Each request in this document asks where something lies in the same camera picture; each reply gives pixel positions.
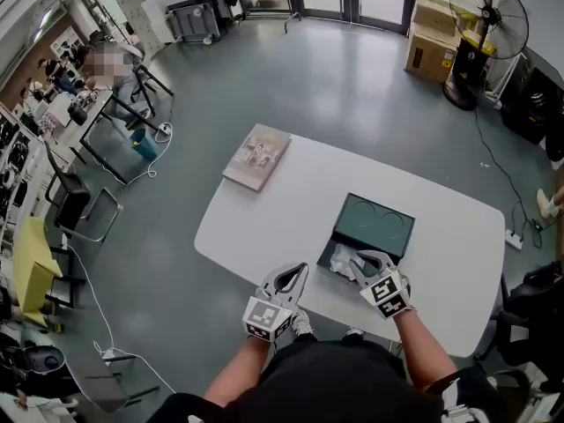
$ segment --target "trash can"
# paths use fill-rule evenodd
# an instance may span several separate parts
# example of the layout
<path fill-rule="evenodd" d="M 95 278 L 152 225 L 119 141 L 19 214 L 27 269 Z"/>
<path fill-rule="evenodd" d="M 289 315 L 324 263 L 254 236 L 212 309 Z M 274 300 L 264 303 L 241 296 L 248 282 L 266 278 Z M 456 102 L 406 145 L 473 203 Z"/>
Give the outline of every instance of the trash can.
<path fill-rule="evenodd" d="M 145 129 L 137 129 L 130 136 L 132 142 L 133 150 L 140 155 L 143 155 L 149 161 L 153 161 L 157 158 L 157 145 L 147 136 Z"/>

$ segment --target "dark green box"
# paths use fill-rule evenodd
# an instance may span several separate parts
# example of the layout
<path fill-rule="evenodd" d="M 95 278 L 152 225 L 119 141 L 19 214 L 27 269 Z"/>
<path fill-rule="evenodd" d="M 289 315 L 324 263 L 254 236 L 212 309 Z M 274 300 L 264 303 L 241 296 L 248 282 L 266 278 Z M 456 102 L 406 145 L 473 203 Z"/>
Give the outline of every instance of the dark green box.
<path fill-rule="evenodd" d="M 380 250 L 398 264 L 405 255 L 414 224 L 411 216 L 349 194 L 318 263 L 330 267 L 335 247 L 341 243 L 357 250 Z"/>

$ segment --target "standing fan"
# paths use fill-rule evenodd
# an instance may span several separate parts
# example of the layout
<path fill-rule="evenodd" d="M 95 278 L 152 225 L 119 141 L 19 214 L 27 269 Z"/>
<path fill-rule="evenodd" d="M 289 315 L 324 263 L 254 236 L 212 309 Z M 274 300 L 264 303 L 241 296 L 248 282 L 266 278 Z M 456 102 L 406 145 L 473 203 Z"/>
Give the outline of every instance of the standing fan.
<path fill-rule="evenodd" d="M 457 107 L 473 110 L 477 85 L 488 57 L 517 56 L 529 39 L 527 13 L 519 0 L 450 0 L 450 10 L 462 35 L 455 64 L 443 91 Z"/>

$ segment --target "white tissue paper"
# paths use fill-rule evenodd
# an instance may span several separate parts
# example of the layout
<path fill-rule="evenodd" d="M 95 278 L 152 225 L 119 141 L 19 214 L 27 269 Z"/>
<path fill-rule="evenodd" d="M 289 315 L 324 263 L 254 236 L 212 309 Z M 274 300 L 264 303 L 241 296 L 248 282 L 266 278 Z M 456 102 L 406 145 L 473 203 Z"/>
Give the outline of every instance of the white tissue paper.
<path fill-rule="evenodd" d="M 337 272 L 350 280 L 355 280 L 353 270 L 349 266 L 349 260 L 356 261 L 361 267 L 364 267 L 364 260 L 356 255 L 356 249 L 349 248 L 344 244 L 338 244 L 335 247 L 335 252 L 331 256 L 330 270 Z"/>

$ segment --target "book cover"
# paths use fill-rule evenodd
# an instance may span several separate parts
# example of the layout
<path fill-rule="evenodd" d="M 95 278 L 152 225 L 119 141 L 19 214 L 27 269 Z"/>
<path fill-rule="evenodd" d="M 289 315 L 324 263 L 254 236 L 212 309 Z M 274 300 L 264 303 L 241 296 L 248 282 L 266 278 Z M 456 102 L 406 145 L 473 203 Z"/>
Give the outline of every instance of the book cover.
<path fill-rule="evenodd" d="M 223 171 L 224 177 L 260 191 L 290 144 L 290 134 L 258 123 Z"/>

